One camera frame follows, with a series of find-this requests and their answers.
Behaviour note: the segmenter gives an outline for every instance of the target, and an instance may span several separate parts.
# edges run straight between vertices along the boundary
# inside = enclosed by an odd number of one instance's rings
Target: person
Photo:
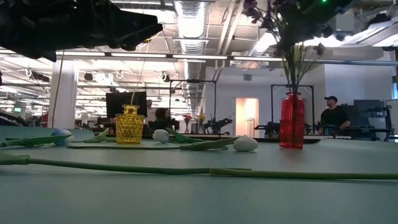
[[[321,114],[322,124],[338,127],[338,131],[342,132],[351,125],[348,114],[339,106],[337,106],[337,97],[325,97],[328,108]]]
[[[170,112],[168,108],[157,108],[155,112],[156,120],[149,123],[150,128],[155,131],[157,129],[171,128]]]
[[[153,122],[156,120],[156,108],[152,107],[152,100],[147,100],[147,122]]]

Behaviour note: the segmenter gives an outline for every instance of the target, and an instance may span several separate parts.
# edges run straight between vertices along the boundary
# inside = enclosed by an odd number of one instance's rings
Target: table
[[[51,133],[0,128],[5,137]],[[73,131],[77,139],[93,135]],[[299,172],[398,172],[398,145],[322,139],[304,150],[256,152],[8,150],[43,159],[156,167],[245,167]],[[1,223],[396,223],[398,182],[125,174],[47,166],[0,167]]]

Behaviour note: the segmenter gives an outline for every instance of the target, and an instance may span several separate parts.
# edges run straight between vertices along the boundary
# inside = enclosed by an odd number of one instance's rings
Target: red glass vase
[[[304,142],[304,101],[300,93],[287,93],[282,100],[279,146],[302,149]]]

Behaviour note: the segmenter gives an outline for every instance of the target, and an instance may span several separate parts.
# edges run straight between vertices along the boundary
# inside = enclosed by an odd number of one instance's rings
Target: black frame
[[[394,99],[394,100],[384,100],[384,106],[387,107],[387,102],[388,101],[395,101],[398,99]],[[392,119],[391,119],[391,112],[390,111],[386,111],[386,128],[387,129],[392,129]],[[387,138],[389,139],[398,139],[398,137],[395,136],[390,136],[391,133],[387,133]]]
[[[271,121],[274,122],[274,86],[284,86],[286,88],[289,85],[272,84],[271,85]],[[312,103],[312,133],[315,134],[315,107],[314,107],[314,95],[313,85],[299,85],[298,87],[310,87],[311,88],[311,103]]]
[[[172,88],[172,83],[178,82],[178,84]],[[172,90],[176,89],[176,87],[181,84],[181,82],[188,82],[188,83],[213,83],[214,84],[214,119],[216,119],[216,107],[217,107],[217,81],[213,80],[172,80],[170,79],[170,89],[169,89],[169,111],[171,114],[171,107],[172,107]]]

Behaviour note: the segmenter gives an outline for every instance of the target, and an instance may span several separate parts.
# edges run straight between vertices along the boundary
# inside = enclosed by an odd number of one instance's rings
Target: vase
[[[287,93],[282,100],[279,146],[302,149],[304,142],[304,101],[300,93]]]
[[[116,115],[116,142],[140,144],[144,129],[144,116],[137,114],[139,106],[123,105],[124,114]]]
[[[188,124],[189,124],[189,121],[186,121],[185,122],[185,124],[186,124],[186,126],[185,126],[185,134],[189,134],[189,129],[188,129]]]

